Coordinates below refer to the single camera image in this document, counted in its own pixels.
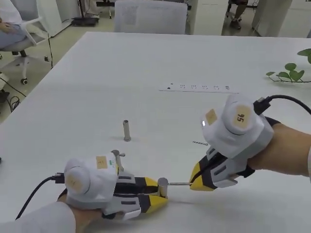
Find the white cabinet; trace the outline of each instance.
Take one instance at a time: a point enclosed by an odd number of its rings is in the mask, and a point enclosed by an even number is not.
[[[73,17],[80,16],[77,0],[37,0],[37,4],[50,36],[57,35],[71,24]]]
[[[260,0],[252,26],[261,36],[306,38],[311,29],[311,2]]]
[[[226,0],[193,0],[189,15],[192,35],[221,35],[228,2]]]

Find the white lab coat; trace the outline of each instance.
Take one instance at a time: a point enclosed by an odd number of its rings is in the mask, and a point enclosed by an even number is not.
[[[0,223],[0,233],[75,233],[76,222],[71,209],[55,202],[20,219]]]

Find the metal rod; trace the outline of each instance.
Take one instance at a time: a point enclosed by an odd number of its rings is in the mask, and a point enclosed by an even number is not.
[[[203,143],[203,142],[196,142],[196,141],[192,141],[193,143],[196,143],[196,144],[201,144],[201,145],[204,145],[204,146],[208,146],[208,143]]]
[[[123,121],[123,129],[124,129],[124,140],[126,142],[131,141],[131,136],[130,136],[130,127],[128,125],[128,120]]]
[[[157,180],[157,194],[160,197],[163,197],[163,198],[167,197],[168,185],[169,185],[169,181],[164,177]]]
[[[171,186],[190,186],[192,183],[186,183],[186,182],[181,182],[181,183],[169,183]]]

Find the metal peg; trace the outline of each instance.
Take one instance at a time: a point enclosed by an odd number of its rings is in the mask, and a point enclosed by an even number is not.
[[[130,127],[128,125],[128,120],[123,121],[123,129],[124,129],[124,140],[126,142],[131,141],[131,136],[130,136]]]
[[[192,183],[169,183],[171,186],[191,186]]]
[[[166,198],[167,197],[167,188],[169,186],[169,181],[162,177],[157,181],[157,194],[160,197]]]

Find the power strip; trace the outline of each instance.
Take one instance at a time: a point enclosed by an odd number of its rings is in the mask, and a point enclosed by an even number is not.
[[[209,93],[234,93],[238,94],[238,91],[234,90],[229,85],[205,85],[205,84],[176,84],[170,83],[159,89],[160,91],[182,91],[182,92],[209,92]]]

